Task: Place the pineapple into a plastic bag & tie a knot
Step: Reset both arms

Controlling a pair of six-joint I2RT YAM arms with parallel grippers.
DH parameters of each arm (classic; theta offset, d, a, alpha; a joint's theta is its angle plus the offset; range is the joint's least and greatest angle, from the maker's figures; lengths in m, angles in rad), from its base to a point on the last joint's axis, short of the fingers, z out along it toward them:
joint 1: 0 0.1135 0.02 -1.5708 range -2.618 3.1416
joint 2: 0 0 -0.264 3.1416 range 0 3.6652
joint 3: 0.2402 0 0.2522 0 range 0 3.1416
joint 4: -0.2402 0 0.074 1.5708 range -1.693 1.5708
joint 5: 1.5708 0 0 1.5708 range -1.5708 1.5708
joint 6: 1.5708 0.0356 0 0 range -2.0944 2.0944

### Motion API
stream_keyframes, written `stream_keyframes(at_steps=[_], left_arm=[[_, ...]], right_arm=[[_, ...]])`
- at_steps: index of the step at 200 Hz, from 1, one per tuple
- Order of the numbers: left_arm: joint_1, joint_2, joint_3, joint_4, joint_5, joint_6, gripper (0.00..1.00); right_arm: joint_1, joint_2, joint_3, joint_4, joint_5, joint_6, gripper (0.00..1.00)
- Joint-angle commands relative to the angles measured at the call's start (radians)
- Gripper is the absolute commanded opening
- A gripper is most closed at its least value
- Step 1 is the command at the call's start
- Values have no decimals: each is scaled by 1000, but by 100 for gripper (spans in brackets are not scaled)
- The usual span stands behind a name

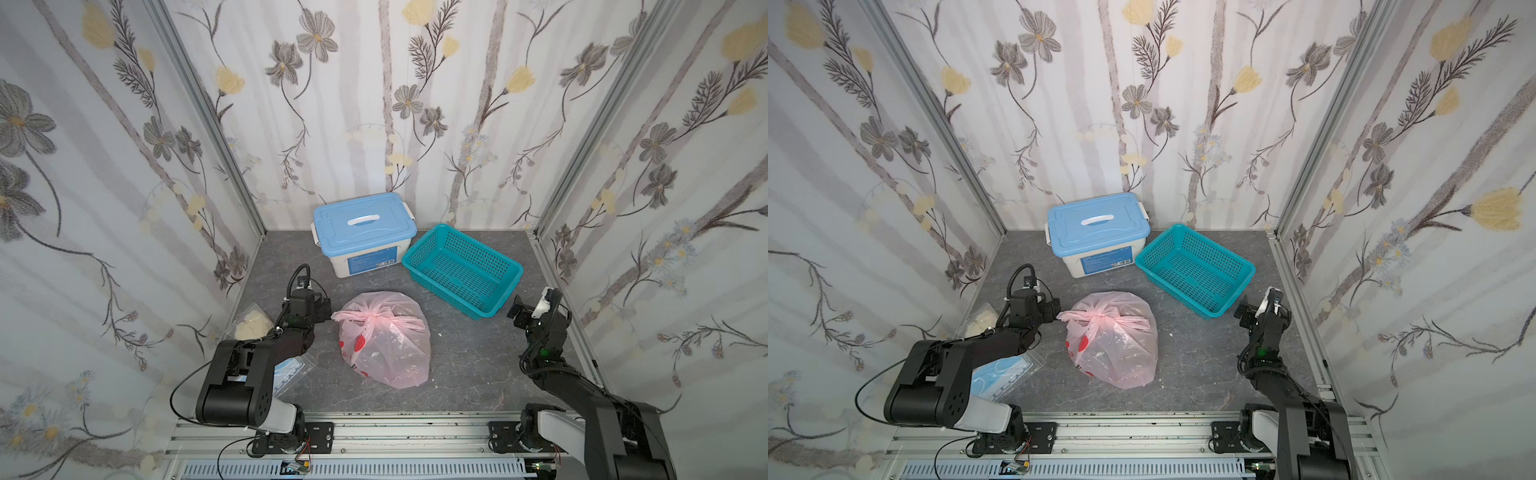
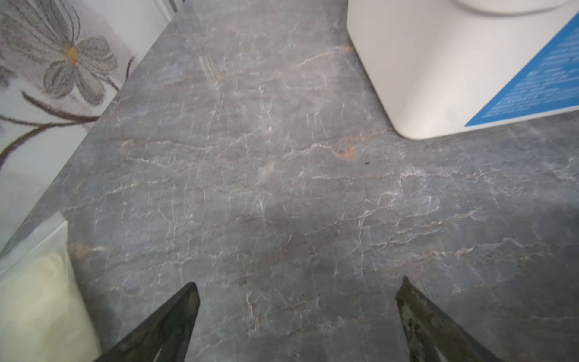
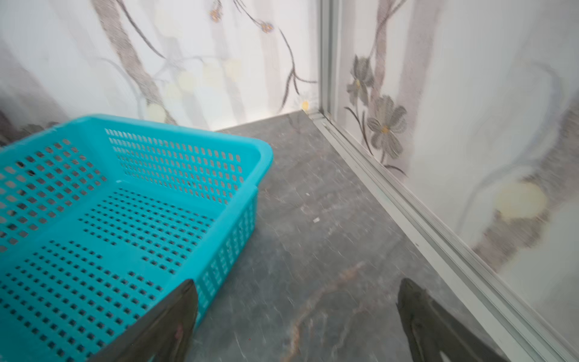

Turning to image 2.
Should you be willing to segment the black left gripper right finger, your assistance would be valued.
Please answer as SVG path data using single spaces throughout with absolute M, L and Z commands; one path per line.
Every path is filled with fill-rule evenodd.
M 408 277 L 396 294 L 411 361 L 497 361 L 498 357 L 434 304 Z

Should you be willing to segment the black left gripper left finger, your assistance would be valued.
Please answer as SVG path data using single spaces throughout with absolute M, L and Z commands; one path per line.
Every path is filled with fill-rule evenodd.
M 200 308 L 189 282 L 98 361 L 184 361 Z

